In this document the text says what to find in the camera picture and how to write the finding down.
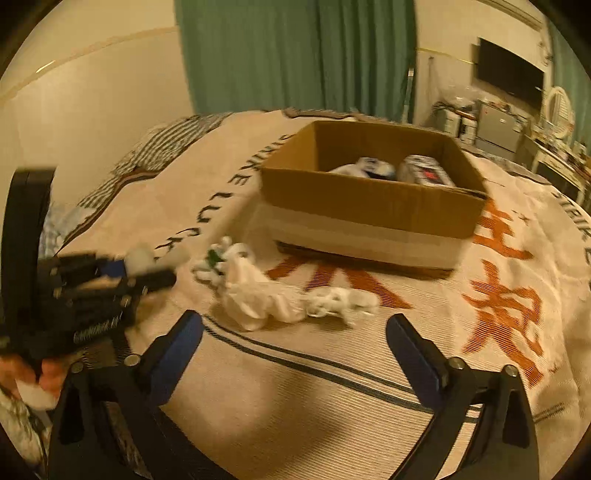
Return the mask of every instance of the metal screw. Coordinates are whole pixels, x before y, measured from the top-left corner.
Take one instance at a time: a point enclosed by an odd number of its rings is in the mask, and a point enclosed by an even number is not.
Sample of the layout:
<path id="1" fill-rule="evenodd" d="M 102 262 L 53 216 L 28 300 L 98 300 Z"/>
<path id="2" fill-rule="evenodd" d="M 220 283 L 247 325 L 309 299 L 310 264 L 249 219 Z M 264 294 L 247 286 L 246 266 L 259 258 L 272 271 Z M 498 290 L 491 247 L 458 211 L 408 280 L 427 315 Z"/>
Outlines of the metal screw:
<path id="1" fill-rule="evenodd" d="M 84 364 L 82 362 L 76 362 L 70 369 L 72 370 L 73 374 L 79 374 L 84 370 Z"/>
<path id="2" fill-rule="evenodd" d="M 456 370 L 464 370 L 466 367 L 466 363 L 458 356 L 451 357 L 448 361 L 449 366 L 455 368 Z"/>
<path id="3" fill-rule="evenodd" d="M 505 365 L 505 368 L 503 370 L 507 375 L 510 375 L 512 377 L 516 377 L 517 375 L 519 375 L 519 370 L 517 370 L 517 368 L 514 365 Z"/>
<path id="4" fill-rule="evenodd" d="M 141 359 L 142 358 L 139 355 L 132 353 L 131 355 L 125 357 L 123 364 L 128 367 L 134 367 L 141 361 Z"/>
<path id="5" fill-rule="evenodd" d="M 131 302 L 131 297 L 129 295 L 123 295 L 121 297 L 121 306 L 125 308 Z"/>

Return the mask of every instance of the item in box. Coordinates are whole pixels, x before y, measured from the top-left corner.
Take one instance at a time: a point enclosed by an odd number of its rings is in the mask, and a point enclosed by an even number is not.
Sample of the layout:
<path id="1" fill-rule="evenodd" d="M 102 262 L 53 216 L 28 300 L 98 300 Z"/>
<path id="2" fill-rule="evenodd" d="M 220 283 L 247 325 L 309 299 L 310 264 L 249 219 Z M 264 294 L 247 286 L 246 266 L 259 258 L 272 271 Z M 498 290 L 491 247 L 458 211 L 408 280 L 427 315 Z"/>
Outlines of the item in box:
<path id="1" fill-rule="evenodd" d="M 338 173 L 339 175 L 347 175 L 349 177 L 361 177 L 364 179 L 368 179 L 369 175 L 365 173 L 359 166 L 355 163 L 349 163 L 346 165 L 341 165 L 340 167 L 333 168 L 329 171 L 329 173 Z"/>
<path id="2" fill-rule="evenodd" d="M 395 168 L 386 161 L 372 157 L 361 157 L 356 164 L 372 179 L 394 180 Z"/>
<path id="3" fill-rule="evenodd" d="M 398 167 L 397 180 L 427 186 L 455 187 L 437 160 L 422 155 L 406 157 Z"/>

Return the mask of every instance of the open cardboard box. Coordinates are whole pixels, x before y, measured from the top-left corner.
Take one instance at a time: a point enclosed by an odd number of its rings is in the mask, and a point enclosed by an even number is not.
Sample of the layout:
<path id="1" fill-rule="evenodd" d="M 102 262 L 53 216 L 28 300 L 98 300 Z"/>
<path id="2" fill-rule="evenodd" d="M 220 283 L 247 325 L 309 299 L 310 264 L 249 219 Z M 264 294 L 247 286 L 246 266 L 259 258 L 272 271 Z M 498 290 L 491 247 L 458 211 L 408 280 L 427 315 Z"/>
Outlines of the open cardboard box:
<path id="1" fill-rule="evenodd" d="M 409 155 L 437 159 L 457 188 L 327 173 L 359 157 L 398 167 Z M 261 177 L 282 249 L 419 278 L 450 275 L 487 198 L 452 138 L 385 123 L 313 122 L 270 155 Z"/>

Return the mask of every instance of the white wall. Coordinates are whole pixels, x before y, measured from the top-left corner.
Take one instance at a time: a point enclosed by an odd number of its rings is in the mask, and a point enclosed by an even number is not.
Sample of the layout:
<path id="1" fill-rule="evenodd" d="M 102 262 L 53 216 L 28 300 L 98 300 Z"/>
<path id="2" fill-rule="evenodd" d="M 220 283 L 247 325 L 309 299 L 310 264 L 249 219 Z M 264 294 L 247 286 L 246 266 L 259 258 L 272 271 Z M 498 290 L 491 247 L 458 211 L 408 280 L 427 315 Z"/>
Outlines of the white wall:
<path id="1" fill-rule="evenodd" d="M 526 0 L 511 0 L 530 15 L 544 15 Z M 415 0 L 417 17 L 417 85 L 414 123 L 423 124 L 431 106 L 439 99 L 439 89 L 448 85 L 470 85 L 472 45 L 484 38 L 519 55 L 545 72 L 545 88 L 551 85 L 551 64 L 544 65 L 539 46 L 547 29 L 536 31 L 512 16 L 478 0 Z M 444 54 L 420 51 L 421 48 Z M 429 68 L 429 57 L 434 57 Z"/>
<path id="2" fill-rule="evenodd" d="M 63 0 L 0 79 L 0 225 L 16 167 L 57 166 L 71 206 L 147 129 L 192 113 L 173 0 Z"/>
<path id="3" fill-rule="evenodd" d="M 53 60 L 109 38 L 175 23 L 174 0 L 63 0 L 19 48 L 0 78 L 0 97 Z"/>

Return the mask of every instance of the bedspread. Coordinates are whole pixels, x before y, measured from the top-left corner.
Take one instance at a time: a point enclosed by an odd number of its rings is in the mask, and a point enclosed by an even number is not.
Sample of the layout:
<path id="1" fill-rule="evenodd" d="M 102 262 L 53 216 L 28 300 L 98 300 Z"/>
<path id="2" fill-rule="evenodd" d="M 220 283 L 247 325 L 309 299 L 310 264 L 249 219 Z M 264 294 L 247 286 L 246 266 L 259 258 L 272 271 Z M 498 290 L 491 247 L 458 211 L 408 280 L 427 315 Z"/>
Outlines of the bedspread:
<path id="1" fill-rule="evenodd" d="M 147 242 L 157 255 L 177 244 L 190 251 L 174 288 L 146 298 L 128 331 L 131 348 L 142 353 L 186 309 L 203 315 L 202 343 L 163 410 L 241 480 L 387 479 L 431 418 L 385 341 L 387 319 L 402 312 L 447 356 L 477 368 L 519 368 L 541 479 L 549 480 L 590 421 L 590 218 L 554 187 L 467 154 L 491 198 L 449 279 L 414 280 L 282 255 L 265 234 L 256 171 L 313 120 L 281 112 L 226 118 L 156 178 L 125 186 L 64 249 L 118 255 Z M 373 291 L 381 300 L 378 315 L 354 329 L 323 318 L 241 332 L 190 271 L 223 235 L 247 242 L 258 266 L 303 290 L 330 284 Z M 441 477 L 459 463 L 477 416 L 474 407 Z"/>

